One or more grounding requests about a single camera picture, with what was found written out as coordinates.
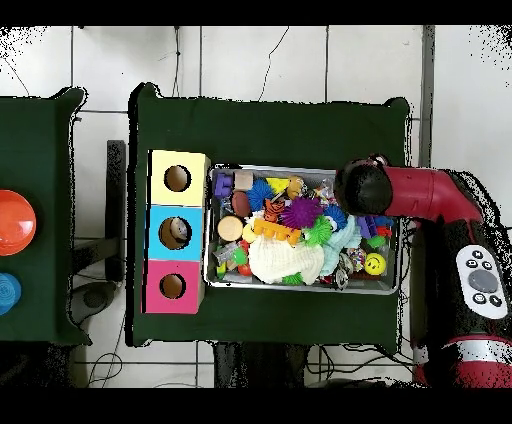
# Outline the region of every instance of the cable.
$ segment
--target cable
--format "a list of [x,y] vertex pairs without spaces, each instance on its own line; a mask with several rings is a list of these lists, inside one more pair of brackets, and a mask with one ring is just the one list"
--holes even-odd
[[180,97],[180,88],[178,87],[178,68],[180,66],[180,41],[179,41],[179,26],[174,27],[174,35],[176,37],[176,72],[174,75],[174,86],[172,87],[172,97],[174,97],[174,91],[178,93]]
[[260,94],[260,97],[258,98],[258,102],[261,100],[261,97],[263,96],[263,93],[265,91],[265,86],[267,85],[267,76],[268,76],[268,73],[270,71],[270,66],[272,65],[272,59],[270,56],[272,56],[272,53],[274,53],[276,51],[276,49],[279,47],[279,45],[281,44],[281,42],[283,41],[283,38],[284,36],[286,35],[286,33],[288,32],[288,30],[290,29],[290,26],[287,26],[286,27],[286,31],[284,32],[284,34],[281,36],[281,39],[279,40],[279,42],[276,44],[276,46],[272,49],[272,51],[268,54],[268,68],[267,68],[267,73],[265,74],[265,81],[263,82],[263,88],[261,89],[261,94]]

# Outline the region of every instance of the yellow smiley ball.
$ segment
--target yellow smiley ball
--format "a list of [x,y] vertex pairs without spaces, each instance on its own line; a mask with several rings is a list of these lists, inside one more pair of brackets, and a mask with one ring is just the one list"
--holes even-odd
[[386,270],[386,260],[378,253],[370,253],[366,256],[364,270],[370,275],[380,275]]

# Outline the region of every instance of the round hole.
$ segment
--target round hole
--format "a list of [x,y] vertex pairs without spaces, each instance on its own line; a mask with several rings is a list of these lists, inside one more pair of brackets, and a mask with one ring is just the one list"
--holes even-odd
[[183,218],[167,218],[160,225],[158,238],[170,250],[183,249],[192,238],[192,228]]
[[164,184],[171,191],[185,191],[190,186],[190,172],[181,165],[173,165],[165,171]]
[[179,274],[168,274],[160,280],[160,292],[168,299],[179,299],[185,289],[185,280]]

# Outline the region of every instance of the blue object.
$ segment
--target blue object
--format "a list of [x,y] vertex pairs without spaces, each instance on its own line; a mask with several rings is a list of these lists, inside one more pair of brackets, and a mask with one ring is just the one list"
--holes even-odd
[[336,222],[338,228],[336,231],[343,230],[347,226],[347,218],[342,210],[336,205],[329,205],[324,211],[325,216],[330,216]]
[[258,179],[254,181],[252,188],[246,192],[249,198],[249,205],[251,205],[251,211],[256,212],[263,209],[263,201],[265,199],[273,199],[274,192],[270,185],[262,180]]
[[21,285],[16,277],[0,272],[0,315],[4,315],[18,303],[21,297]]
[[392,227],[393,226],[393,220],[389,218],[388,216],[376,216],[373,218],[373,222],[375,222],[375,225],[377,227]]

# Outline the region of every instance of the yellow toy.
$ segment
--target yellow toy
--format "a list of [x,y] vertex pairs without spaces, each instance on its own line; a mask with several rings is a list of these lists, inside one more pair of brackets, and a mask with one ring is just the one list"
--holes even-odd
[[370,253],[366,256],[364,270],[370,275],[380,275],[386,270],[386,260],[378,253]]
[[301,231],[285,227],[284,225],[274,224],[273,222],[267,222],[263,219],[256,219],[254,220],[254,234],[257,236],[263,234],[267,238],[272,238],[275,235],[279,241],[288,239],[288,243],[293,246],[299,240]]

